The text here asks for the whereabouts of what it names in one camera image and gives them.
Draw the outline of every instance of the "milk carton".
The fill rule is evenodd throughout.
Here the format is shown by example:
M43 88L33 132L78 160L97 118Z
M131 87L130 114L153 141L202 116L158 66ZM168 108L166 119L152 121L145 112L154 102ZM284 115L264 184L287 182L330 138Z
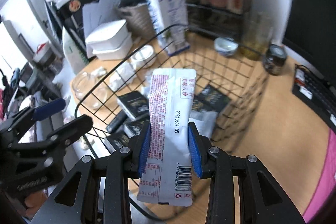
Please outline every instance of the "milk carton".
M184 26L172 27L157 38L161 48L169 56L175 55L190 47L185 38L188 26L188 13L185 0L147 0L149 13L155 32L158 34L173 24Z

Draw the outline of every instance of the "barcode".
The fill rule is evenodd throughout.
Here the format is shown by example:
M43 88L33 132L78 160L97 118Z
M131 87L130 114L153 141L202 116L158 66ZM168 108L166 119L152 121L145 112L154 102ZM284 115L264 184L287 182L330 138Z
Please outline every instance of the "barcode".
M191 166L178 165L177 167L177 188L178 192L191 191Z

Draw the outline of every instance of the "bolt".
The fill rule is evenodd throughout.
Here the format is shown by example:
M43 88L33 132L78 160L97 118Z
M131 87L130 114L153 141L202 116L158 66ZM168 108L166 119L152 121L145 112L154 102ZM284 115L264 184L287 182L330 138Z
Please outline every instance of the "bolt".
M216 146L212 146L209 148L209 151L213 154L217 154L219 152L219 148Z
M50 140L55 141L57 139L57 137L58 137L57 135L53 135L53 136L50 137Z
M49 167L50 165L52 165L53 161L54 159L52 157L47 158L43 163L44 167Z
M131 151L127 146L120 148L120 153L127 154L129 151Z
M85 163L87 163L87 162L90 162L90 161L91 161L91 159L92 159L92 157L91 157L91 156L89 156L89 155L86 155L86 156L82 157L82 162L85 162Z
M256 162L258 158L255 155L248 155L247 159L250 162Z

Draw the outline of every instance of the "pink mat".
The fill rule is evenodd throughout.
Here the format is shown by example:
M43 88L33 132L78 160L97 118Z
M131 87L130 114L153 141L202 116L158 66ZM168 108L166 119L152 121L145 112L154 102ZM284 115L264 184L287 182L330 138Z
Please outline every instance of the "pink mat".
M330 130L327 155L325 157L324 167L320 181L316 187L315 193L303 214L303 218L308 223L318 210L322 207L332 189L336 185L336 134Z

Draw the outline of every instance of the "white sachet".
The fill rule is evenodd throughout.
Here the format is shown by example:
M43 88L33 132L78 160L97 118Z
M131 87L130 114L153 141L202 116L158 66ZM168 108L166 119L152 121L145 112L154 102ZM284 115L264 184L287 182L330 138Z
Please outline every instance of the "white sachet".
M151 141L137 199L172 206L192 205L188 121L196 71L156 69L149 94Z

